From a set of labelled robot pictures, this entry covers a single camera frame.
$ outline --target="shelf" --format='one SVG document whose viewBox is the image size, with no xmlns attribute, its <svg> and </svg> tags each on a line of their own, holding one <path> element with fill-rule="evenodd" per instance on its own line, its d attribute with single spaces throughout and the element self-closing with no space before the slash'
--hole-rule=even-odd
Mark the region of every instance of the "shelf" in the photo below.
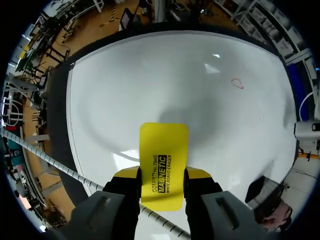
<svg viewBox="0 0 320 240">
<path fill-rule="evenodd" d="M 263 6 L 259 1 L 257 1 L 257 3 L 264 9 L 265 12 L 268 13 L 269 16 L 272 17 L 272 20 L 273 20 L 274 22 L 276 22 L 276 24 L 277 24 L 278 26 L 280 26 L 281 30 L 287 35 L 287 38 L 290 39 L 290 44 L 293 46 L 293 49 L 294 49 L 296 52 L 300 52 L 300 49 L 299 49 L 298 45 L 295 44 L 295 42 L 291 39 L 291 37 L 290 37 L 290 35 L 289 35 L 289 33 L 288 33 L 288 30 L 285 28 L 285 26 L 283 26 L 283 25 L 279 22 L 279 20 L 274 16 L 274 14 L 273 14 L 272 12 L 270 12 L 269 9 L 267 9 L 265 6 Z"/>
<path fill-rule="evenodd" d="M 231 17 L 234 15 L 232 12 L 230 12 L 228 9 L 226 9 L 224 6 L 222 6 L 218 1 L 215 1 L 215 3 L 222 8 L 227 14 L 229 14 Z"/>
<path fill-rule="evenodd" d="M 261 30 L 264 29 L 264 27 L 262 26 L 262 24 L 261 24 L 260 22 L 258 22 L 258 21 L 252 16 L 252 14 L 251 14 L 250 12 L 248 13 L 248 15 L 249 15 L 249 17 L 250 17 L 249 20 L 252 19 L 252 20 L 254 21 L 254 23 L 255 23 L 255 24 L 253 24 L 253 25 L 259 26 L 259 28 L 260 28 Z M 262 34 L 262 37 L 263 37 L 263 35 L 268 36 L 268 39 L 270 40 L 269 42 L 271 42 L 271 43 L 273 44 L 273 46 L 276 48 L 276 50 L 279 52 L 279 49 L 278 49 L 278 47 L 277 47 L 277 42 L 276 42 L 275 40 L 273 40 L 268 33 L 266 33 L 266 32 L 263 32 L 263 33 L 265 33 L 265 34 Z"/>
<path fill-rule="evenodd" d="M 20 126 L 20 138 L 23 139 L 23 136 L 24 136 L 24 132 L 23 132 L 23 128 L 22 126 Z M 32 175 L 32 171 L 31 171 L 31 168 L 29 166 L 29 162 L 28 162 L 28 158 L 27 158 L 27 152 L 26 152 L 26 149 L 21 146 L 22 148 L 22 153 L 23 153 L 23 157 L 24 157 L 24 162 L 25 162 L 25 166 L 26 166 L 26 170 L 27 170 L 27 177 L 28 177 L 28 180 L 31 184 L 31 187 L 33 188 L 35 194 L 38 196 L 38 200 L 44 205 L 46 206 L 47 203 L 46 203 L 46 200 L 44 199 L 41 191 L 39 190 L 38 188 L 38 185 Z"/>
<path fill-rule="evenodd" d="M 248 34 L 249 36 L 251 36 L 252 33 L 248 32 L 240 23 L 239 26 L 245 31 L 246 34 Z"/>
<path fill-rule="evenodd" d="M 305 67 L 305 70 L 306 70 L 306 73 L 307 73 L 307 75 L 308 75 L 308 78 L 309 78 L 309 82 L 310 82 L 310 85 L 311 85 L 311 89 L 312 89 L 312 92 L 313 92 L 313 100 L 314 100 L 314 104 L 316 104 L 316 89 L 315 89 L 315 87 L 314 87 L 314 83 L 312 82 L 312 78 L 311 78 L 311 75 L 310 75 L 310 71 L 309 71 L 309 68 L 308 68 L 308 66 L 307 66 L 307 63 L 306 63 L 306 61 L 303 59 L 302 60 L 302 63 L 303 63 L 303 66 Z"/>
</svg>

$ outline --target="cable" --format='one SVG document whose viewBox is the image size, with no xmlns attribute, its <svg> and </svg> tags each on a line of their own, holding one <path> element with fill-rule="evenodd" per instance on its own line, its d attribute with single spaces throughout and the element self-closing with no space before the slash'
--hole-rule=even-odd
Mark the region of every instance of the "cable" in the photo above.
<svg viewBox="0 0 320 240">
<path fill-rule="evenodd" d="M 54 41 L 55 41 L 58 45 L 60 45 L 61 47 L 65 47 L 65 48 L 69 49 L 69 51 L 71 51 L 70 47 L 58 43 L 57 40 L 54 40 Z"/>
<path fill-rule="evenodd" d="M 150 3 L 148 0 L 145 0 L 145 2 L 152 6 L 152 3 Z"/>
<path fill-rule="evenodd" d="M 77 181 L 79 181 L 83 184 L 87 184 L 87 185 L 95 188 L 97 191 L 103 190 L 102 186 L 96 184 L 93 181 L 88 180 L 87 178 L 79 175 L 77 172 L 67 168 L 63 164 L 57 162 L 52 157 L 45 154 L 43 151 L 37 149 L 36 147 L 32 146 L 31 144 L 27 143 L 26 141 L 22 140 L 20 137 L 12 134 L 11 132 L 3 129 L 2 127 L 0 128 L 0 135 L 2 135 L 3 137 L 10 139 L 11 141 L 21 145 L 22 147 L 24 147 L 28 151 L 32 152 L 33 154 L 35 154 L 39 158 L 43 159 L 47 163 L 51 164 L 52 166 L 56 167 L 57 169 L 61 170 L 64 173 L 66 173 L 67 175 L 71 176 L 72 178 L 76 179 Z"/>
<path fill-rule="evenodd" d="M 310 97 L 312 94 L 314 94 L 314 92 L 310 92 L 307 96 L 305 96 L 305 98 L 302 100 L 300 107 L 299 107 L 299 117 L 300 117 L 300 121 L 302 121 L 302 117 L 301 117 L 301 108 L 303 106 L 303 104 L 305 103 L 305 101 L 308 99 L 308 97 Z"/>
<path fill-rule="evenodd" d="M 15 122 L 15 124 L 10 124 L 10 123 L 8 123 L 8 121 L 11 121 L 10 120 L 10 113 L 9 113 L 9 115 L 8 115 L 8 120 L 5 122 L 5 125 L 8 125 L 8 126 L 10 126 L 10 127 L 15 127 L 17 124 L 18 124 L 18 122 L 19 122 L 19 108 L 14 104 L 14 103 L 12 103 L 12 106 L 14 106 L 15 108 L 16 108 L 16 110 L 17 110 L 17 115 L 18 115 L 18 117 L 17 117 L 17 119 L 16 119 L 16 122 Z"/>
<path fill-rule="evenodd" d="M 10 99 L 10 98 L 7 98 L 7 97 L 3 97 L 2 99 L 8 100 L 8 101 L 13 101 L 13 102 L 15 102 L 15 103 L 17 103 L 17 104 L 23 105 L 21 102 L 16 101 L 16 100 L 13 100 L 13 99 Z"/>
<path fill-rule="evenodd" d="M 19 144 L 23 148 L 27 149 L 28 151 L 32 152 L 39 158 L 43 159 L 47 163 L 51 164 L 55 168 L 59 169 L 60 171 L 64 172 L 65 174 L 69 175 L 70 177 L 74 178 L 75 180 L 79 181 L 82 184 L 87 184 L 89 187 L 95 188 L 97 191 L 102 191 L 104 189 L 103 186 L 98 185 L 97 183 L 81 176 L 77 172 L 71 170 L 70 168 L 64 166 L 63 164 L 57 162 L 52 157 L 45 154 L 43 151 L 37 149 L 36 147 L 32 146 L 31 144 L 27 143 L 26 141 L 22 140 L 20 137 L 12 134 L 11 132 L 3 129 L 0 127 L 0 135 Z M 176 226 L 174 223 L 170 222 L 166 218 L 162 217 L 158 213 L 152 211 L 151 209 L 143 206 L 140 204 L 141 213 L 144 213 L 148 216 L 149 219 L 153 219 L 155 222 L 161 224 L 163 228 L 168 229 L 172 234 L 175 234 L 179 239 L 189 240 L 191 236 L 188 232 L 184 231 L 180 227 Z"/>
</svg>

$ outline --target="metal rack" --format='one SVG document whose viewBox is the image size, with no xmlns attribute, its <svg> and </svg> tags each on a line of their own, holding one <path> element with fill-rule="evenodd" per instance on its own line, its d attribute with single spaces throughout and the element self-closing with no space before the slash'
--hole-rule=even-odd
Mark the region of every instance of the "metal rack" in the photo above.
<svg viewBox="0 0 320 240">
<path fill-rule="evenodd" d="M 231 12 L 224 6 L 226 1 L 232 1 L 237 5 L 237 9 L 235 12 Z M 312 55 L 311 51 L 308 48 L 299 47 L 299 45 L 292 39 L 289 28 L 292 28 L 293 25 L 289 23 L 289 27 L 286 27 L 282 24 L 279 18 L 276 16 L 276 13 L 280 13 L 279 9 L 269 0 L 214 0 L 214 2 L 219 5 L 226 13 L 230 15 L 231 20 L 235 20 L 236 24 L 240 26 L 246 34 L 251 37 L 255 31 L 259 32 L 262 36 L 264 35 L 265 43 L 270 43 L 273 45 L 278 52 L 282 55 L 284 62 L 287 65 L 296 64 L 298 62 L 302 62 L 307 76 L 309 78 L 309 83 L 311 89 L 314 93 L 317 93 L 318 89 L 314 86 L 313 79 L 317 78 L 315 66 L 312 64 Z M 273 10 L 271 11 L 270 8 L 266 5 L 273 6 Z M 279 33 L 279 37 L 281 40 L 276 40 L 272 36 L 266 32 L 266 27 L 253 16 L 253 10 L 258 9 L 265 16 L 265 21 L 269 21 L 273 27 L 273 30 Z M 292 53 L 284 54 L 280 47 L 280 43 L 287 44 L 289 48 L 292 48 Z M 316 102 L 317 94 L 313 95 L 314 102 Z"/>
</svg>

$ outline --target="white surface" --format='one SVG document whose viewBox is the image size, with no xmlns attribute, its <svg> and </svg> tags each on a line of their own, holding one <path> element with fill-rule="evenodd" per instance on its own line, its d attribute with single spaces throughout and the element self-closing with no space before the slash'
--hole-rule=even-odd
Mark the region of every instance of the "white surface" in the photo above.
<svg viewBox="0 0 320 240">
<path fill-rule="evenodd" d="M 187 165 L 242 201 L 259 176 L 282 181 L 295 156 L 296 110 L 282 62 L 222 34 L 167 31 L 107 45 L 75 64 L 66 108 L 77 171 L 100 185 L 139 164 L 146 122 L 187 124 Z M 185 205 L 160 214 L 189 230 Z M 136 237 L 169 239 L 142 214 Z"/>
<path fill-rule="evenodd" d="M 292 219 L 295 219 L 305 206 L 310 193 L 312 192 L 316 178 L 319 175 L 320 161 L 299 157 L 294 163 L 284 182 L 289 189 L 285 189 L 281 198 L 292 207 Z"/>
</svg>

